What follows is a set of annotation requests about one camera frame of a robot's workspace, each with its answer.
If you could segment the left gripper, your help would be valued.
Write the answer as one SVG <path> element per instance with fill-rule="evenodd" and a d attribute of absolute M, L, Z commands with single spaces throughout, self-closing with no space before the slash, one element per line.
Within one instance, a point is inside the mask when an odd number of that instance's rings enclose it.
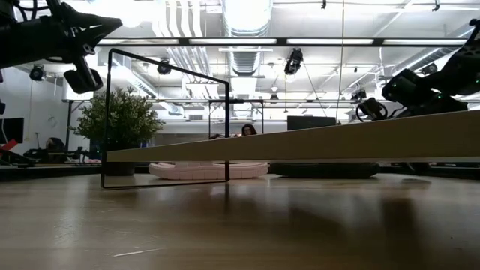
<path fill-rule="evenodd" d="M 40 30 L 35 33 L 35 60 L 84 63 L 98 43 L 122 26 L 119 18 L 98 16 L 75 10 L 66 2 L 47 2 L 35 13 L 48 10 L 49 16 L 35 17 Z"/>

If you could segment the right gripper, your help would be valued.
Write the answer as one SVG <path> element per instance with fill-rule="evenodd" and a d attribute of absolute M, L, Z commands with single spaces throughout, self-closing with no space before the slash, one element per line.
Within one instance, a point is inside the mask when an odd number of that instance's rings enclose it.
<path fill-rule="evenodd" d="M 399 113 L 397 117 L 406 118 L 466 110 L 468 110 L 467 103 L 455 100 L 451 96 L 436 95 L 424 103 L 407 107 L 403 112 Z"/>

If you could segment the black slide sandal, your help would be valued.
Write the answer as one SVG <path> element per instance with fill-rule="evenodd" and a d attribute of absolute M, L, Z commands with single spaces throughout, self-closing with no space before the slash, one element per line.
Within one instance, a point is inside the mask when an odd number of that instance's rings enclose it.
<path fill-rule="evenodd" d="M 368 179 L 380 172 L 378 163 L 271 163 L 271 174 L 291 179 Z"/>

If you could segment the pink slide sandal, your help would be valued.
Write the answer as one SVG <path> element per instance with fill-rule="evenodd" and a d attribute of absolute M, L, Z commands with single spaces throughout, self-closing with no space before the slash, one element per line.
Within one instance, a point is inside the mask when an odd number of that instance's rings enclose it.
<path fill-rule="evenodd" d="M 203 162 L 150 163 L 148 172 L 167 180 L 222 180 L 225 179 L 225 164 Z M 231 163 L 231 179 L 255 179 L 267 175 L 267 163 Z"/>

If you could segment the green potted plant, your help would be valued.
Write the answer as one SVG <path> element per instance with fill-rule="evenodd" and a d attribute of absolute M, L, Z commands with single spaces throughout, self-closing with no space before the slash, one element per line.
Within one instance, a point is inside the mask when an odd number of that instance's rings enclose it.
<path fill-rule="evenodd" d="M 152 103 L 129 88 L 96 94 L 80 111 L 82 115 L 71 130 L 96 143 L 100 152 L 138 149 L 164 125 Z"/>

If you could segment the black computer monitor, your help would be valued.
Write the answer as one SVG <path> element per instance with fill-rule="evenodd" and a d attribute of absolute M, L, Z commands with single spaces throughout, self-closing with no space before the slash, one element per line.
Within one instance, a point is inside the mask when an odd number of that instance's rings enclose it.
<path fill-rule="evenodd" d="M 288 131 L 296 131 L 309 128 L 334 126 L 337 124 L 337 121 L 333 117 L 288 115 L 286 123 Z"/>

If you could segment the black flat screen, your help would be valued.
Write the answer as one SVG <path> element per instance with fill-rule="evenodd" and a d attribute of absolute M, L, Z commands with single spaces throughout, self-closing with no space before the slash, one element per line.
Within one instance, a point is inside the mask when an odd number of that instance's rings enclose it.
<path fill-rule="evenodd" d="M 24 122 L 24 118 L 0 118 L 0 144 L 6 144 L 11 140 L 22 144 Z"/>

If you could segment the overhead led light bar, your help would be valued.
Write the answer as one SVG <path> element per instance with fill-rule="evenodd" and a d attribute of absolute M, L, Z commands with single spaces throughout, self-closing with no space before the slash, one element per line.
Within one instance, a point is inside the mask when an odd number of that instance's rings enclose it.
<path fill-rule="evenodd" d="M 100 47 L 461 47 L 465 38 L 111 37 Z"/>

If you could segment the silver ventilation duct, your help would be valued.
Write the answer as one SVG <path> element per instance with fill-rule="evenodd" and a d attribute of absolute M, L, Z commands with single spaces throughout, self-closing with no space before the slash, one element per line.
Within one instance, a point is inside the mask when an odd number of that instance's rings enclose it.
<path fill-rule="evenodd" d="M 273 0 L 221 0 L 223 28 L 229 38 L 265 38 L 272 19 Z M 261 52 L 230 52 L 229 64 L 238 76 L 252 76 Z"/>

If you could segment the black aluminium table frame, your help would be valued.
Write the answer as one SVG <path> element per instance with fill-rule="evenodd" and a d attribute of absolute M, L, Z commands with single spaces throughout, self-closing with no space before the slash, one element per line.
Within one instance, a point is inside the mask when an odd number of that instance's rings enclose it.
<path fill-rule="evenodd" d="M 0 168 L 0 180 L 55 178 L 62 176 L 81 176 L 98 174 L 99 166 L 54 166 L 54 167 L 11 167 Z M 114 166 L 107 176 L 132 176 L 135 173 L 149 173 L 148 166 L 137 166 L 121 171 Z M 426 163 L 400 163 L 397 166 L 380 166 L 379 173 L 398 173 L 417 176 L 438 176 L 480 180 L 480 165 L 458 164 L 456 166 L 430 166 Z"/>

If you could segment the black metal station frame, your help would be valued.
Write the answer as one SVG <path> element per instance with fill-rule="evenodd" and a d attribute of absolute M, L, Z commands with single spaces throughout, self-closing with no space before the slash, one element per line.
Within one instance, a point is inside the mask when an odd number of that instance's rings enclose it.
<path fill-rule="evenodd" d="M 250 109 L 246 112 L 249 116 L 240 117 L 235 116 L 235 105 L 250 105 Z M 230 98 L 229 100 L 210 99 L 208 100 L 208 138 L 210 140 L 225 138 L 225 137 L 240 137 L 241 134 L 232 134 L 232 124 L 253 124 L 260 122 L 260 132 L 265 133 L 265 105 L 266 101 L 263 99 L 242 99 Z M 223 109 L 223 117 L 216 120 L 217 124 L 223 125 L 222 133 L 214 133 L 212 115 L 219 109 Z"/>

